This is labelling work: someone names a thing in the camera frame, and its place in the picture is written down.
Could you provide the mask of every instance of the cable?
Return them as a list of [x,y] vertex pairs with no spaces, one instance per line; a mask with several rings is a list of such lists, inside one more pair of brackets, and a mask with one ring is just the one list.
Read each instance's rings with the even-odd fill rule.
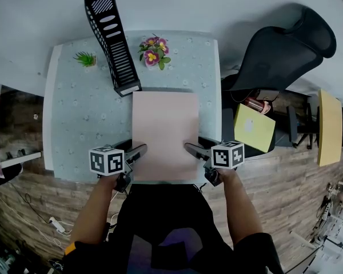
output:
[[59,233],[60,235],[63,235],[63,236],[66,236],[66,237],[70,237],[71,235],[64,235],[62,232],[60,232],[60,231],[58,231],[58,230],[56,230],[57,231],[57,233]]
[[201,193],[200,188],[198,188],[198,187],[196,186],[196,184],[193,184],[193,187],[196,188],[196,189],[198,190],[198,192]]
[[339,244],[337,244],[335,241],[329,239],[327,236],[324,237],[324,238],[325,238],[325,240],[327,240],[327,241],[331,242],[332,244],[336,245],[337,247],[341,248],[341,250],[343,249],[343,243],[342,243],[342,242],[340,242]]
[[12,209],[8,204],[6,204],[5,203],[5,201],[3,200],[3,199],[1,199],[1,197],[0,197],[0,200],[1,200],[1,202],[3,202],[5,205],[6,205],[6,207],[7,208],[9,208],[10,210],[12,210],[21,220],[23,220],[25,223],[27,223],[28,225],[30,225],[30,226],[32,226],[32,227],[34,227],[46,240],[48,240],[50,243],[52,243],[52,244],[55,244],[57,247],[59,247],[59,248],[61,248],[61,249],[65,249],[65,248],[63,248],[62,247],[62,244],[61,244],[61,242],[58,240],[58,239],[53,239],[53,241],[52,240],[50,240],[47,236],[45,236],[45,234],[42,232],[42,231],[40,231],[35,225],[33,225],[33,224],[31,224],[29,221],[27,221],[26,219],[24,219],[23,217],[21,217],[19,214],[18,214],[18,212],[17,211],[15,211],[14,209]]
[[277,94],[276,98],[272,100],[272,103],[278,98],[280,94]]
[[300,266],[304,261],[306,261],[308,258],[310,258],[314,253],[316,253],[319,249],[323,248],[324,246],[322,245],[319,248],[316,248],[309,256],[307,256],[306,258],[304,258],[301,262],[299,262],[296,266],[294,266],[293,268],[291,268],[290,270],[288,270],[287,272],[285,272],[285,274],[291,272],[292,270],[296,269],[298,266]]
[[232,95],[231,91],[230,91],[230,96],[231,96],[231,98],[233,99],[234,102],[236,102],[236,103],[242,103],[243,101],[245,101],[245,99],[248,98],[249,95],[252,94],[253,91],[254,91],[254,90],[252,89],[252,90],[248,93],[248,95],[247,95],[243,100],[241,100],[241,101],[239,101],[239,102],[233,98],[233,95]]
[[202,186],[200,186],[200,191],[201,191],[201,193],[202,193],[202,188],[204,187],[204,186],[206,186],[207,185],[207,183],[204,183]]
[[63,223],[63,224],[66,224],[66,225],[68,225],[68,226],[74,226],[74,225],[71,224],[71,223],[66,223],[66,222],[63,222],[63,221],[58,221],[58,223]]
[[119,193],[118,191],[117,191],[117,193],[115,193],[115,195],[113,196],[113,198],[110,201],[111,203],[112,203],[113,199],[117,196],[118,193]]
[[319,231],[322,230],[322,228],[324,227],[324,225],[326,224],[327,221],[328,221],[328,220],[326,220],[326,221],[323,223],[323,225],[320,227]]
[[40,214],[38,214],[38,212],[32,207],[32,205],[30,203],[32,203],[32,199],[30,197],[30,195],[28,193],[25,193],[25,198],[23,198],[23,196],[19,193],[18,189],[16,188],[16,186],[14,186],[11,182],[9,182],[9,184],[11,184],[13,186],[13,188],[16,190],[16,192],[18,193],[18,195],[23,199],[23,201],[25,203],[27,203],[29,205],[29,207],[34,211],[35,214],[37,214],[45,223],[50,224],[51,222],[46,221]]
[[113,220],[113,217],[115,217],[115,216],[118,215],[118,214],[119,214],[119,213],[115,213],[115,214],[112,215],[112,217],[110,218],[110,226],[116,225],[116,223],[115,223],[115,224],[112,224],[112,220]]
[[319,216],[323,214],[323,212],[321,214],[318,214],[320,210],[322,210],[321,207],[319,207],[318,210],[316,211],[316,218],[319,218]]

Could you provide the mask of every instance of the human arm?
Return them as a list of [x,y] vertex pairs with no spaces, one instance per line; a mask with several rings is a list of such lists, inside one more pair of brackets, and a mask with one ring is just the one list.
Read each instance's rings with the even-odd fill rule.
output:
[[218,170],[224,183],[228,226],[234,246],[254,233],[263,232],[258,213],[235,170]]
[[85,244],[99,244],[102,241],[117,177],[118,175],[102,177],[94,186],[85,207],[75,222],[70,243],[80,241]]

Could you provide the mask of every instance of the table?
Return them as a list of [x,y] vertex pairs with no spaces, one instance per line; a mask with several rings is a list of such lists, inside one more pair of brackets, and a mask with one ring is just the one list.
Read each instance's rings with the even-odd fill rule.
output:
[[[128,31],[130,53],[143,90],[194,92],[200,100],[199,135],[221,140],[221,84],[217,41],[189,31]],[[166,38],[171,62],[163,71],[139,61],[139,44],[155,34]],[[97,66],[85,68],[73,57],[97,55]],[[132,96],[113,90],[106,58],[95,37],[55,46],[43,107],[45,167],[56,178],[96,182],[89,171],[88,149],[115,144],[131,135]],[[205,183],[203,163],[198,179]]]

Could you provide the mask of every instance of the pink flower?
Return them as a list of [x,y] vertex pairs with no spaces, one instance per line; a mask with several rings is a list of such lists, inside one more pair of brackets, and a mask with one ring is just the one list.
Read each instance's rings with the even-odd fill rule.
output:
[[156,44],[157,41],[158,41],[157,39],[158,39],[157,37],[155,37],[155,38],[148,38],[145,41],[145,43],[147,43],[149,46],[154,46],[154,44]]
[[165,39],[159,39],[159,45],[160,45],[160,49],[164,51],[164,54],[169,53],[169,48],[166,45]]
[[147,66],[154,66],[160,61],[158,53],[154,53],[151,50],[145,51],[143,56],[145,57],[145,64]]

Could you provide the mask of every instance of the yellow board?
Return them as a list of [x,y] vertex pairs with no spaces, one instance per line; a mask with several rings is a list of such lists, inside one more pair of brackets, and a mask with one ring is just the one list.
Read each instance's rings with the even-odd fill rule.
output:
[[339,162],[342,152],[342,104],[325,90],[319,91],[319,166]]
[[275,125],[274,120],[240,103],[234,118],[235,140],[268,152]]

